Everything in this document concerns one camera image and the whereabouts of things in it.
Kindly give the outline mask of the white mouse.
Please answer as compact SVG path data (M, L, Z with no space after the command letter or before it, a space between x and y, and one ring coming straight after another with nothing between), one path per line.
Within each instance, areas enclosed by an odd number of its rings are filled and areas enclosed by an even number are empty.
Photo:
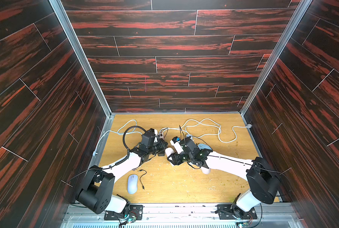
M127 191L129 194L135 194L138 190L138 175L132 174L128 177Z

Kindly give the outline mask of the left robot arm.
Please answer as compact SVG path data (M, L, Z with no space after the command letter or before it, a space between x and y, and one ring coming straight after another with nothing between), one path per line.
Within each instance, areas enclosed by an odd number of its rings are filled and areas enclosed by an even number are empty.
M114 164L92 166L74 191L75 199L95 214L111 211L126 216L129 213L129 201L112 194L115 182L147 162L149 155L164 153L167 147L168 143L160 139L152 146L134 147L129 150L128 157Z

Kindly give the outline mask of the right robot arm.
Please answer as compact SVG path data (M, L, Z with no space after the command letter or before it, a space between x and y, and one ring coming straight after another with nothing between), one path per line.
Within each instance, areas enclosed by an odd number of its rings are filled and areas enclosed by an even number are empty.
M249 212L260 203L273 204L281 177L279 172L271 169L265 159L256 157L249 160L226 156L215 152L207 144L196 144L191 137L174 137L170 144L165 155L173 166L183 163L195 165L204 174L211 170L220 170L248 182L248 190L241 193L233 203L234 212Z

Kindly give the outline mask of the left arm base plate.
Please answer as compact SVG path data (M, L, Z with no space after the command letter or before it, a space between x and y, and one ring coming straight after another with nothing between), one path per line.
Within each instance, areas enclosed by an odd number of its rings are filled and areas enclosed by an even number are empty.
M143 205L131 204L125 206L122 212L105 211L104 220L108 221L126 221L128 223L142 220Z

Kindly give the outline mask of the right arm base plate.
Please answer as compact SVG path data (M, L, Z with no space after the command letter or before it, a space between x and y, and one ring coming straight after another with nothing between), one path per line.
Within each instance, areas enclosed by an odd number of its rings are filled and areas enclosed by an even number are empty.
M242 219L242 220L256 220L257 214L255 208L245 212L238 206L233 204L218 204L215 214L219 216L221 220Z

